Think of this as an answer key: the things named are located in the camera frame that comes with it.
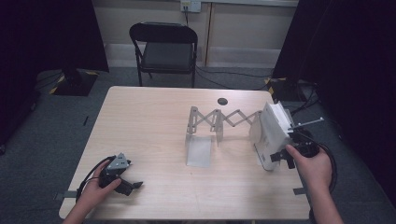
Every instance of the table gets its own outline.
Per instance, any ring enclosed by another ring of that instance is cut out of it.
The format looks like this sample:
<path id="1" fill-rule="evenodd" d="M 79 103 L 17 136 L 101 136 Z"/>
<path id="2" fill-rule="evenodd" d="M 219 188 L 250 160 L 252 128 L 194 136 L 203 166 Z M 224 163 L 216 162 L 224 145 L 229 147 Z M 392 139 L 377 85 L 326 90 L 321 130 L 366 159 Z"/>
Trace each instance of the table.
<path id="1" fill-rule="evenodd" d="M 220 98 L 228 100 L 219 105 Z M 111 193 L 87 218 L 157 220 L 308 219 L 297 171 L 281 162 L 273 172 L 262 169 L 248 138 L 249 124 L 224 124 L 219 146 L 212 140 L 208 168 L 186 165 L 185 137 L 192 105 L 203 114 L 221 109 L 246 115 L 271 102 L 266 91 L 229 91 L 112 87 L 106 96 L 69 190 L 101 159 L 123 152 L 131 160 L 122 177 L 144 181 L 130 196 Z M 211 134 L 201 124 L 197 134 Z M 65 199 L 65 218 L 74 199 Z"/>

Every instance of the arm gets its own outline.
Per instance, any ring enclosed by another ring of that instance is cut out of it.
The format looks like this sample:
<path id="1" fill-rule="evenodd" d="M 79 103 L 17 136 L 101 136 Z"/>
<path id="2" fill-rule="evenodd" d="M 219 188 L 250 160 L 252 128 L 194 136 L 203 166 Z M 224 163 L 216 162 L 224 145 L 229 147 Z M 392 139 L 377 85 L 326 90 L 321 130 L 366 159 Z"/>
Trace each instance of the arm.
<path id="1" fill-rule="evenodd" d="M 76 205 L 64 219 L 64 224 L 82 223 L 85 216 L 87 216 L 96 205 L 101 203 L 105 197 L 121 183 L 120 179 L 116 179 L 104 189 L 99 187 L 99 174 L 107 164 L 108 161 L 105 161 L 95 170 L 92 180 L 88 182 Z"/>
<path id="2" fill-rule="evenodd" d="M 306 182 L 317 223 L 344 223 L 329 192 L 332 164 L 326 152 L 321 148 L 317 156 L 306 158 L 290 145 L 286 146 L 286 150 L 296 161 L 298 170 Z"/>

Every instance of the person's right hand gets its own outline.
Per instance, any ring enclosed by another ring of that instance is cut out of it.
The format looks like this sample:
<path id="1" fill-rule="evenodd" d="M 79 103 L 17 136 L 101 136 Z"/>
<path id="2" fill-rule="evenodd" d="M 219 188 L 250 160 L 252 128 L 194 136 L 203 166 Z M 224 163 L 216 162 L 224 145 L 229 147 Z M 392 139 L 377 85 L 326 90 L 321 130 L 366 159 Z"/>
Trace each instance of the person's right hand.
<path id="1" fill-rule="evenodd" d="M 309 189 L 328 189 L 332 182 L 332 164 L 329 156 L 321 148 L 318 155 L 307 158 L 291 145 L 286 150 L 297 163 L 298 170 Z"/>

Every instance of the black chair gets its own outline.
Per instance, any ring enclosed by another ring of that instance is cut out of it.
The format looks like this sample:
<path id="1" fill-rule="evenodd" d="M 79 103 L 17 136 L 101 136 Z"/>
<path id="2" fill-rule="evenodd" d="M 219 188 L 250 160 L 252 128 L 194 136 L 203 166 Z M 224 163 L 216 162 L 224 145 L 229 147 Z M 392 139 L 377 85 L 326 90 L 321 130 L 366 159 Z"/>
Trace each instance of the black chair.
<path id="1" fill-rule="evenodd" d="M 197 34 L 188 26 L 177 23 L 140 22 L 131 27 L 129 36 L 134 42 L 139 84 L 141 72 L 160 74 L 191 74 L 194 88 Z M 144 52 L 137 42 L 146 42 Z"/>

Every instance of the forearm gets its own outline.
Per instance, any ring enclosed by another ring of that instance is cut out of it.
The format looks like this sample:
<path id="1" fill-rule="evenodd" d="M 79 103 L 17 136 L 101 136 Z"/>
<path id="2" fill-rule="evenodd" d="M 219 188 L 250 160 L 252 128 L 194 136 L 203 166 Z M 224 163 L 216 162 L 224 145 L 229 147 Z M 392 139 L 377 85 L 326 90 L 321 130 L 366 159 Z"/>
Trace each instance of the forearm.
<path id="1" fill-rule="evenodd" d="M 84 203 L 76 203 L 63 224 L 79 224 L 84 221 L 85 216 L 91 212 L 91 207 Z"/>
<path id="2" fill-rule="evenodd" d="M 314 210 L 315 220 L 318 224 L 339 224 L 344 223 L 337 208 L 335 207 L 332 195 L 325 188 L 309 188 L 311 203 Z"/>

